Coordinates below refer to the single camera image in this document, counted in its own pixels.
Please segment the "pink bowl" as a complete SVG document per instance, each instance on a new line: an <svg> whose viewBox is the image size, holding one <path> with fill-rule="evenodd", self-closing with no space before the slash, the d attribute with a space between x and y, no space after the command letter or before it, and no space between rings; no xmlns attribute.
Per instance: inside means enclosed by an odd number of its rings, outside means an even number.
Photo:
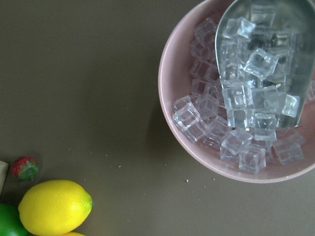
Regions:
<svg viewBox="0 0 315 236"><path fill-rule="evenodd" d="M232 4L230 0L205 0L190 10L173 29L164 47L159 71L158 93L166 122L180 145L199 163L219 175L238 181L250 183L274 183L301 176L315 168L315 115L314 104L305 106L302 123L298 131L306 138L302 146L305 159L289 165L279 161L267 165L258 174L253 175L239 170L234 162L220 160L220 153L212 147L201 143L191 143L172 121L172 104L189 92L189 67L193 63L189 43L194 38L193 27L209 16L219 22L226 9Z"/></svg>

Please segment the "metal ice scoop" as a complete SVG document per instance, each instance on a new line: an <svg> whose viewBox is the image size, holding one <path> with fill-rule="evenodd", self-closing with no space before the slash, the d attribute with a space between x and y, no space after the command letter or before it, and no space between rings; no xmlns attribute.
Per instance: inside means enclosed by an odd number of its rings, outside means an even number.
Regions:
<svg viewBox="0 0 315 236"><path fill-rule="evenodd" d="M222 33L229 19L248 17L252 3L272 4L276 17L273 30L288 28L298 37L298 56L293 60L293 94L301 97L301 105L296 118L280 116L279 127L297 126L301 120L302 110L307 98L307 89L315 77L315 2L312 0L234 0L225 9L216 32L215 47L219 73L223 72L222 56L219 55Z"/></svg>

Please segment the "yellow lemon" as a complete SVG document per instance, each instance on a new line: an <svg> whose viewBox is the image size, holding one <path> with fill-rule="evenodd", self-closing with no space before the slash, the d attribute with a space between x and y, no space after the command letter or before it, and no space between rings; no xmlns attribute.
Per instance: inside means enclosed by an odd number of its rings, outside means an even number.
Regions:
<svg viewBox="0 0 315 236"><path fill-rule="evenodd" d="M78 232L69 232L69 233L63 234L61 236L85 236L85 235L78 233Z"/></svg>
<svg viewBox="0 0 315 236"><path fill-rule="evenodd" d="M61 236L79 227L94 206L90 194L70 180L49 180L30 188L22 197L19 216L36 236Z"/></svg>

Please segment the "red strawberry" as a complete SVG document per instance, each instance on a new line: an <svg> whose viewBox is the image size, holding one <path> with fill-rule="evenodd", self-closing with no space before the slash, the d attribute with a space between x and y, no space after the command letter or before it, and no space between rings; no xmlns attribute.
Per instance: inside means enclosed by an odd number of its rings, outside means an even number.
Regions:
<svg viewBox="0 0 315 236"><path fill-rule="evenodd" d="M18 180L33 180L38 174L38 163L32 157L21 157L12 166L12 175Z"/></svg>

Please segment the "wooden cutting board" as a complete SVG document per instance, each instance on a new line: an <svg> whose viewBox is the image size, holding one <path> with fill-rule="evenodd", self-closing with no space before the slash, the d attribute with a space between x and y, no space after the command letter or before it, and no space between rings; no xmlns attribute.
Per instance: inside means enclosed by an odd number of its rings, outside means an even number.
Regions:
<svg viewBox="0 0 315 236"><path fill-rule="evenodd" d="M2 193L8 169L9 169L9 164L4 161L0 161L0 193Z"/></svg>

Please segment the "green lime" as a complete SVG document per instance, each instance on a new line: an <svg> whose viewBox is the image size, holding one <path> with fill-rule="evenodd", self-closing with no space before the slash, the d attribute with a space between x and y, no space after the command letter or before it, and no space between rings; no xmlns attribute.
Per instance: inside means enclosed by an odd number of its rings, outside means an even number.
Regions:
<svg viewBox="0 0 315 236"><path fill-rule="evenodd" d="M0 205L0 235L29 236L30 233L21 223L17 207L9 204Z"/></svg>

